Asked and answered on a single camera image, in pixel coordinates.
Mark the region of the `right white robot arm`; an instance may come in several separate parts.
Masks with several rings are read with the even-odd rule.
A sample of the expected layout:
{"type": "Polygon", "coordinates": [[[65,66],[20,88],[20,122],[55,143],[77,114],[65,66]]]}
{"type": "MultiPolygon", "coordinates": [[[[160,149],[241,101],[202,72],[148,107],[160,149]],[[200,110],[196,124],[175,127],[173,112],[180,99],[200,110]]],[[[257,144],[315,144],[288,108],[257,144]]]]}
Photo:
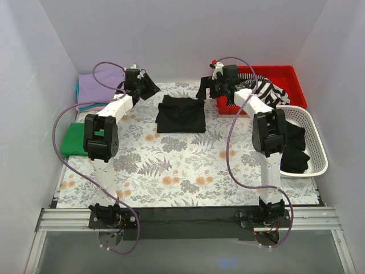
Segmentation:
{"type": "Polygon", "coordinates": [[[285,113],[273,109],[258,96],[258,77],[254,75],[254,87],[246,88],[239,77],[236,65],[223,65],[212,61],[212,76],[202,77],[199,99],[205,99],[205,90],[210,89],[211,98],[227,97],[240,107],[253,121],[252,145],[258,153],[261,166],[261,190],[259,205],[242,217],[243,221],[261,223],[271,227],[285,214],[285,202],[281,190],[281,159],[287,145],[285,113]]]}

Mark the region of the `black t shirt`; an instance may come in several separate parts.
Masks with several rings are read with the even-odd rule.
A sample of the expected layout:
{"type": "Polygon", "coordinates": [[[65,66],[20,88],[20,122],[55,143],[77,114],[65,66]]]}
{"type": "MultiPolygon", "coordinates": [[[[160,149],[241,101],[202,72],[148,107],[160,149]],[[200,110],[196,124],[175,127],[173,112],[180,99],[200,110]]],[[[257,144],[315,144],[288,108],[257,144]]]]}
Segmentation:
{"type": "Polygon", "coordinates": [[[157,133],[204,133],[205,101],[189,97],[164,95],[156,117],[157,133]]]}

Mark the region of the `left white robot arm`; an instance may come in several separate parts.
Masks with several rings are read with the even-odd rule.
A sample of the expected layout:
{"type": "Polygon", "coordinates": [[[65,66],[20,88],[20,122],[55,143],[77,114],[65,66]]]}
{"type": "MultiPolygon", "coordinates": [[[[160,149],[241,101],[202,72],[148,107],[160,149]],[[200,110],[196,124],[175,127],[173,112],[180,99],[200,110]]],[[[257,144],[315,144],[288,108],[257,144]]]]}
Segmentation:
{"type": "Polygon", "coordinates": [[[113,168],[113,159],[119,150],[117,124],[139,99],[147,100],[160,91],[144,69],[133,65],[124,72],[125,80],[118,85],[113,101],[84,120],[83,147],[91,160],[98,185],[96,204],[89,209],[95,215],[94,220],[108,228],[119,227],[123,221],[116,201],[113,168]]]}

